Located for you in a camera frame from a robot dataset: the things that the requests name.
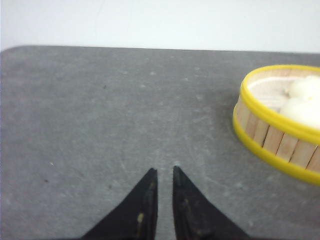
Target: gray tabletop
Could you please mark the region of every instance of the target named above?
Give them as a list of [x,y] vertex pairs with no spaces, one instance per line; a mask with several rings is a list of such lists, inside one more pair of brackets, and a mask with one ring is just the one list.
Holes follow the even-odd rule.
[[1,53],[1,235],[79,237],[144,173],[175,239],[172,169],[248,234],[318,240],[320,187],[258,159],[232,111],[249,71],[320,54],[24,46]]

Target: yellow rim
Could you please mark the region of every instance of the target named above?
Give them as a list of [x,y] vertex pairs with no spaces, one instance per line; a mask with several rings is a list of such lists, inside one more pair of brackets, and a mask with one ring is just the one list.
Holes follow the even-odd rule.
[[257,117],[266,123],[299,139],[320,145],[320,130],[282,116],[278,112],[263,105],[250,93],[248,89],[248,79],[257,73],[274,69],[300,69],[320,72],[320,67],[304,65],[272,65],[257,68],[248,73],[241,84],[240,96],[243,102]]
[[237,116],[236,116],[236,107],[235,105],[233,110],[233,128],[241,142],[250,149],[255,155],[257,155],[259,158],[266,161],[268,164],[274,166],[275,168],[285,172],[286,174],[289,174],[291,176],[294,176],[298,179],[304,180],[306,182],[309,182],[311,184],[319,185],[320,186],[320,173],[310,171],[307,169],[304,169],[303,167],[300,167],[298,165],[295,165],[293,163],[287,162],[283,160],[282,158],[272,154],[268,150],[262,148],[260,145],[258,145],[255,141],[253,141],[241,128],[240,124],[238,123]]

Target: round basket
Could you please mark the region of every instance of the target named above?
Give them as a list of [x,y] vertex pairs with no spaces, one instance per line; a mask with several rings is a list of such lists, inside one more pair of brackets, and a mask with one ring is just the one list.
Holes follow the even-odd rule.
[[262,82],[271,85],[272,79],[290,81],[309,75],[320,76],[320,67],[272,65],[251,71],[241,83],[233,127],[255,155],[289,175],[320,186],[320,130],[279,114],[250,88]]

